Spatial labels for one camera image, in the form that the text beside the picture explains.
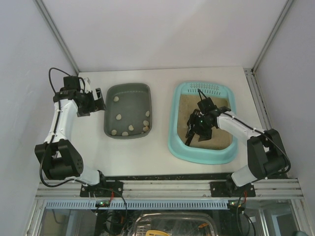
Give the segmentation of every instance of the yellow object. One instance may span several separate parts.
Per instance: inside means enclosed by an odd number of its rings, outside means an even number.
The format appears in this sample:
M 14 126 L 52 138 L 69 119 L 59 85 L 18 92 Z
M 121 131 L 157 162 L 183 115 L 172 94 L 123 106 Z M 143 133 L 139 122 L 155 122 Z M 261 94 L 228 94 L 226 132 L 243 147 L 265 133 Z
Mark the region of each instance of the yellow object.
M 198 228 L 204 228 L 206 226 L 208 226 L 208 224 L 207 223 L 203 223 L 203 224 L 199 225 Z
M 159 230 L 148 230 L 146 236 L 170 236 L 169 234 Z

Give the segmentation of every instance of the light blue plastic tray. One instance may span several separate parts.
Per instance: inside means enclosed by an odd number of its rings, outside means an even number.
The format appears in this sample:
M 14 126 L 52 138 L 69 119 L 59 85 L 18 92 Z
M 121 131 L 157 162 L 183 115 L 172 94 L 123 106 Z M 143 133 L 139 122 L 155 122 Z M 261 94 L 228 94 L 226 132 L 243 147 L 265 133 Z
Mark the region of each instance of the light blue plastic tray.
M 225 164 L 231 162 L 237 155 L 237 139 L 233 137 L 230 146 L 223 150 L 210 150 L 186 146 L 177 134 L 178 109 L 181 94 L 198 95 L 198 89 L 206 96 L 225 98 L 229 100 L 231 110 L 236 113 L 233 92 L 222 85 L 205 82 L 185 82 L 175 89 L 168 131 L 168 149 L 170 152 L 185 161 L 199 164 Z

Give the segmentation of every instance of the slotted vent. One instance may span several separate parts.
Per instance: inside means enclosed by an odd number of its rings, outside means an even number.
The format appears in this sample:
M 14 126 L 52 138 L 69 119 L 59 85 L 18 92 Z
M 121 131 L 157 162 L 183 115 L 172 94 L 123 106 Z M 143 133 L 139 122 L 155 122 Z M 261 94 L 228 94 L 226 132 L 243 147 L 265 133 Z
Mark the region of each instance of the slotted vent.
M 227 200 L 126 200 L 127 209 L 227 209 Z M 91 209 L 96 202 L 89 200 L 48 201 L 48 209 Z M 109 209 L 125 209 L 123 200 L 113 200 Z
M 204 94 L 207 94 L 209 96 L 221 95 L 220 86 L 204 83 L 191 83 L 189 85 L 189 88 L 187 89 L 187 92 L 198 93 L 198 89 L 200 89 Z
M 47 209 L 90 209 L 95 208 L 96 201 L 90 200 L 63 200 L 63 201 L 48 201 Z

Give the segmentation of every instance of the white table surface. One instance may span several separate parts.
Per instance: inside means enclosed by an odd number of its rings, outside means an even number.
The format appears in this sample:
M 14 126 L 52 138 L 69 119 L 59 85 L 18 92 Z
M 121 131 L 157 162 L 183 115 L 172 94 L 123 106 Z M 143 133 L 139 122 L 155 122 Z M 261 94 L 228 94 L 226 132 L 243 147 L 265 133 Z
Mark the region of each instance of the white table surface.
M 239 153 L 230 163 L 202 165 L 173 156 L 167 147 L 172 96 L 176 86 L 186 81 L 214 82 L 229 87 L 236 100 L 237 115 L 261 127 L 242 67 L 209 67 L 109 72 L 83 72 L 91 87 L 101 88 L 104 99 L 110 87 L 123 83 L 145 83 L 151 89 L 153 124 L 143 138 L 116 140 L 103 131 L 104 111 L 76 118 L 71 142 L 84 165 L 101 170 L 106 176 L 167 175 L 233 172 L 247 163 L 246 146 L 239 142 Z

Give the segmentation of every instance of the robotic arm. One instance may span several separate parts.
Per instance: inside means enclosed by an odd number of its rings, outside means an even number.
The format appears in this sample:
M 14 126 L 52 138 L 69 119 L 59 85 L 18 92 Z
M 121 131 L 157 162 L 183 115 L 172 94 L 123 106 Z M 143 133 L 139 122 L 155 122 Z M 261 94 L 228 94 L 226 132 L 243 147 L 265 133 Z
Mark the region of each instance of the robotic arm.
M 247 145 L 248 164 L 230 176 L 232 184 L 237 187 L 276 174 L 286 166 L 288 169 L 279 174 L 288 172 L 290 162 L 276 130 L 252 128 L 238 119 L 229 108 L 218 108 L 211 98 L 199 89 L 198 92 L 204 99 L 198 102 L 199 110 L 194 110 L 187 122 L 186 145 L 189 146 L 195 134 L 200 135 L 199 141 L 211 139 L 213 127 L 229 132 Z
M 55 113 L 48 136 L 43 144 L 35 146 L 35 154 L 40 162 L 40 177 L 49 187 L 60 186 L 66 181 L 75 180 L 82 184 L 97 187 L 105 182 L 101 171 L 83 165 L 79 152 L 70 142 L 73 119 L 89 116 L 91 112 L 105 110 L 101 90 L 97 88 L 94 96 L 89 79 L 76 76 L 63 78 L 64 87 L 55 93 Z M 252 128 L 239 120 L 227 107 L 218 108 L 211 98 L 198 90 L 205 98 L 198 102 L 199 110 L 194 110 L 187 125 L 186 145 L 195 134 L 199 140 L 209 140 L 212 128 L 221 128 L 238 138 L 248 147 L 248 164 L 230 176 L 232 187 L 241 187 L 256 180 L 266 178 L 288 166 L 279 133 L 274 130 Z M 48 179 L 66 180 L 57 185 L 48 185 L 42 177 L 42 171 Z
M 89 79 L 76 76 L 63 78 L 64 87 L 55 93 L 55 113 L 48 136 L 43 144 L 35 146 L 35 154 L 48 179 L 76 180 L 96 185 L 103 178 L 100 171 L 83 165 L 79 152 L 71 144 L 71 130 L 76 116 L 89 116 L 91 112 L 105 110 L 102 93 L 97 88 L 94 98 Z

